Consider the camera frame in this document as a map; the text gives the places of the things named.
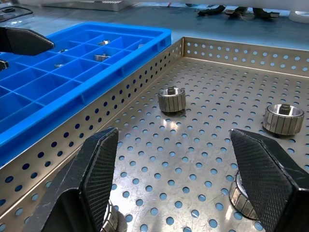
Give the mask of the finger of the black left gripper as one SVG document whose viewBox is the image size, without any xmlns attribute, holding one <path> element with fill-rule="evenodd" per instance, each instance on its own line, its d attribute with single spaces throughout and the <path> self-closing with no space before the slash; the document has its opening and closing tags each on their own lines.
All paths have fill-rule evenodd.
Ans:
<svg viewBox="0 0 309 232">
<path fill-rule="evenodd" d="M 35 56 L 54 47 L 51 40 L 30 29 L 0 27 L 0 52 Z"/>
</svg>

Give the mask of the aluminium profile bar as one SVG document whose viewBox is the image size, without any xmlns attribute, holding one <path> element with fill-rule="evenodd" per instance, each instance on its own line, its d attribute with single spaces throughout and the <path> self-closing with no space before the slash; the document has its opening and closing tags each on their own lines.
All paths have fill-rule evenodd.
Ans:
<svg viewBox="0 0 309 232">
<path fill-rule="evenodd" d="M 132 8 L 138 5 L 138 2 L 127 0 L 104 0 L 104 1 L 70 1 L 70 2 L 52 2 L 42 3 L 43 7 L 67 8 L 67 9 L 83 9 L 119 12 L 124 9 Z"/>
</svg>

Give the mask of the white backdrop panel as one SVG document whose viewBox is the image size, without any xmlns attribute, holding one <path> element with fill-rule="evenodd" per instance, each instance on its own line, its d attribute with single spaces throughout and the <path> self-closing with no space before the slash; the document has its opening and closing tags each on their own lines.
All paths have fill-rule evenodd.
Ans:
<svg viewBox="0 0 309 232">
<path fill-rule="evenodd" d="M 309 10 L 309 0 L 182 0 L 184 3 L 244 6 L 293 11 Z"/>
</svg>

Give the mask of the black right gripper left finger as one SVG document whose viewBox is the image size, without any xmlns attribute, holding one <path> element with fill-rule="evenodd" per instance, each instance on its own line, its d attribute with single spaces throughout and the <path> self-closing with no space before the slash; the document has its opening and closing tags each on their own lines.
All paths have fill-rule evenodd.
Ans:
<svg viewBox="0 0 309 232">
<path fill-rule="evenodd" d="M 53 179 L 24 232 L 100 232 L 110 199 L 118 129 L 87 138 Z"/>
</svg>

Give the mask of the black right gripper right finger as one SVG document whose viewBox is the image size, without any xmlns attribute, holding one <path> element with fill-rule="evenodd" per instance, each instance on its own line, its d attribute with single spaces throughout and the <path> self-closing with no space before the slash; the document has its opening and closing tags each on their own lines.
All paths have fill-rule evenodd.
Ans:
<svg viewBox="0 0 309 232">
<path fill-rule="evenodd" d="M 309 173 L 258 133 L 231 129 L 242 184 L 266 232 L 309 232 Z"/>
</svg>

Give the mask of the perforated metal tray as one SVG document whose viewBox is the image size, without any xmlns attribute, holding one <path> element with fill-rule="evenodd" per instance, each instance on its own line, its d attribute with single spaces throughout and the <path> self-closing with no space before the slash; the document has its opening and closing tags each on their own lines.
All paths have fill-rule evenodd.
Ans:
<svg viewBox="0 0 309 232">
<path fill-rule="evenodd" d="M 185 89 L 186 108 L 158 93 Z M 229 199 L 237 171 L 229 130 L 267 135 L 267 106 L 305 112 L 278 139 L 309 172 L 309 50 L 184 37 L 0 169 L 0 232 L 22 232 L 57 172 L 92 134 L 119 131 L 110 199 L 126 232 L 265 232 Z"/>
</svg>

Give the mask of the black clip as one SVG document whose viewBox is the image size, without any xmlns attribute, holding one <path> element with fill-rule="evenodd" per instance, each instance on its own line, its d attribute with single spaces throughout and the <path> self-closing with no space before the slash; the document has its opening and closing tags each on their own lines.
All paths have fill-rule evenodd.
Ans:
<svg viewBox="0 0 309 232">
<path fill-rule="evenodd" d="M 197 13 L 198 16 L 204 17 L 204 16 L 211 16 L 211 15 L 218 15 L 222 13 L 225 10 L 225 6 L 219 5 L 216 8 L 208 8 L 205 10 L 201 10 Z"/>
<path fill-rule="evenodd" d="M 280 16 L 278 12 L 267 12 L 263 8 L 253 8 L 253 13 L 255 17 L 260 19 L 273 19 Z"/>
</svg>

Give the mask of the blue compartment tray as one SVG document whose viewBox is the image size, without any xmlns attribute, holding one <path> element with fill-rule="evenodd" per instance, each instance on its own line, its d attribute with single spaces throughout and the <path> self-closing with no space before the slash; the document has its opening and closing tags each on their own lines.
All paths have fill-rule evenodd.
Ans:
<svg viewBox="0 0 309 232">
<path fill-rule="evenodd" d="M 49 39 L 55 47 L 37 56 L 0 54 L 10 64 L 0 72 L 0 167 L 170 46 L 171 30 L 86 22 Z"/>
</svg>

